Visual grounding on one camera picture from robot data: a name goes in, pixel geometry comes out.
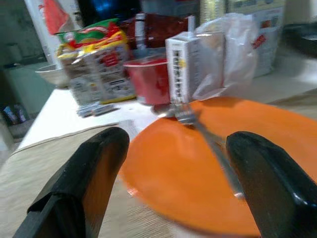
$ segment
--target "metal fork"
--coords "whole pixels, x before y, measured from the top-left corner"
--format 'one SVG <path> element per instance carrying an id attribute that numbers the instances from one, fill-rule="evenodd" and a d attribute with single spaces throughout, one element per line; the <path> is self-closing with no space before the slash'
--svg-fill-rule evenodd
<path id="1" fill-rule="evenodd" d="M 216 158 L 233 189 L 234 196 L 237 198 L 244 198 L 242 186 L 235 171 L 230 166 L 228 156 L 225 152 L 225 139 L 209 132 L 206 127 L 199 122 L 189 104 L 174 104 L 174 106 L 177 120 L 183 125 L 191 125 L 197 129 L 203 135 L 211 150 L 214 151 Z"/>

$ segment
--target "beige placemat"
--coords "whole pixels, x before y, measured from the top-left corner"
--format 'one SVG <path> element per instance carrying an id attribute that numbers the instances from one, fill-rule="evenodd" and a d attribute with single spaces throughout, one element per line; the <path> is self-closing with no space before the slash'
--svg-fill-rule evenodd
<path id="1" fill-rule="evenodd" d="M 132 121 L 116 124 L 130 135 L 137 131 Z M 0 237 L 10 238 L 26 216 L 27 208 L 45 183 L 93 135 L 108 128 L 99 126 L 52 138 L 16 151 L 0 171 Z M 117 178 L 100 238 L 169 238 L 169 222 L 131 197 Z"/>

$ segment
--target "plastic bag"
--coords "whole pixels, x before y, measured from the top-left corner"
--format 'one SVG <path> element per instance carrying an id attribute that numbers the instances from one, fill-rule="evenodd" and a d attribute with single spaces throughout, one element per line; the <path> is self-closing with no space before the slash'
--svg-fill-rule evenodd
<path id="1" fill-rule="evenodd" d="M 203 80 L 193 98 L 233 96 L 248 86 L 257 66 L 252 43 L 258 28 L 251 15 L 229 13 L 196 29 L 204 59 Z"/>

